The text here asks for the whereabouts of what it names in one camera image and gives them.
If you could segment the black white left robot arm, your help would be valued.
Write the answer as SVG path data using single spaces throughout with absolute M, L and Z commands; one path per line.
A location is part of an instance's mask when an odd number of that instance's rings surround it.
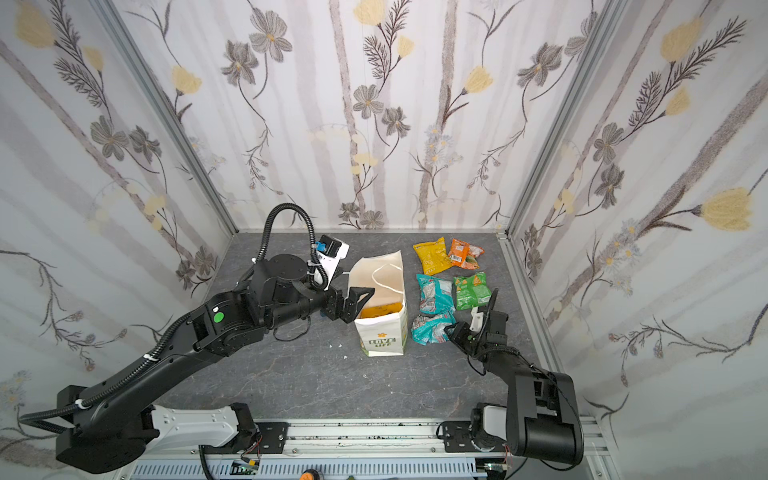
M 271 230 L 283 211 L 296 213 L 308 230 L 308 259 L 266 256 Z M 260 342 L 269 331 L 319 312 L 354 322 L 372 299 L 372 287 L 342 291 L 331 282 L 340 241 L 317 236 L 306 211 L 281 203 L 267 216 L 257 256 L 230 290 L 176 319 L 148 352 L 92 387 L 70 385 L 51 410 L 26 413 L 21 424 L 54 434 L 56 459 L 91 474 L 118 470 L 138 460 L 172 432 L 155 400 L 199 370 Z

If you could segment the green snack packet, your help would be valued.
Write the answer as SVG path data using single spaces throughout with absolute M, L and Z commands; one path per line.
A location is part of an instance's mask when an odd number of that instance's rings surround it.
M 485 306 L 489 303 L 492 296 L 484 272 L 479 272 L 469 277 L 455 277 L 453 285 L 455 290 L 455 308 L 458 311 Z

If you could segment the orange yellow snack packet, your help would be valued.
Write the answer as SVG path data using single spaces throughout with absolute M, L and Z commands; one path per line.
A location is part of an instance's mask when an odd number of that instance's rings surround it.
M 378 318 L 390 314 L 399 313 L 402 309 L 402 304 L 400 303 L 391 303 L 386 305 L 379 305 L 374 307 L 366 307 L 364 308 L 359 318 L 360 319 L 369 319 L 369 318 Z

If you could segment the white green paper bag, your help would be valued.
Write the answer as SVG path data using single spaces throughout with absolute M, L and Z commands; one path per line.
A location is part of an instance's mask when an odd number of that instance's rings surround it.
M 348 274 L 349 287 L 373 287 L 374 296 L 365 305 L 402 304 L 399 313 L 354 321 L 363 353 L 368 357 L 402 356 L 407 340 L 408 311 L 403 260 L 400 251 L 362 258 Z

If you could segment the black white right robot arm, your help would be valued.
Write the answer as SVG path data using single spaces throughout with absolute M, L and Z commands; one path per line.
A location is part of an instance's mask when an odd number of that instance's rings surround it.
M 451 343 L 507 387 L 504 405 L 479 403 L 473 409 L 469 440 L 480 451 L 501 448 L 518 457 L 577 466 L 585 440 L 573 380 L 538 367 L 509 345 L 507 321 L 507 314 L 487 308 L 478 331 L 465 322 L 447 329 Z

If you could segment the teal snack packet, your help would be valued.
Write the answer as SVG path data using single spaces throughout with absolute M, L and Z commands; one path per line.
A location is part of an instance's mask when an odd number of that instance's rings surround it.
M 450 281 L 424 274 L 418 274 L 416 279 L 420 289 L 420 313 L 439 315 L 455 311 Z
M 455 324 L 452 312 L 434 316 L 418 315 L 412 323 L 411 337 L 420 345 L 445 343 L 449 340 L 446 330 L 451 330 Z

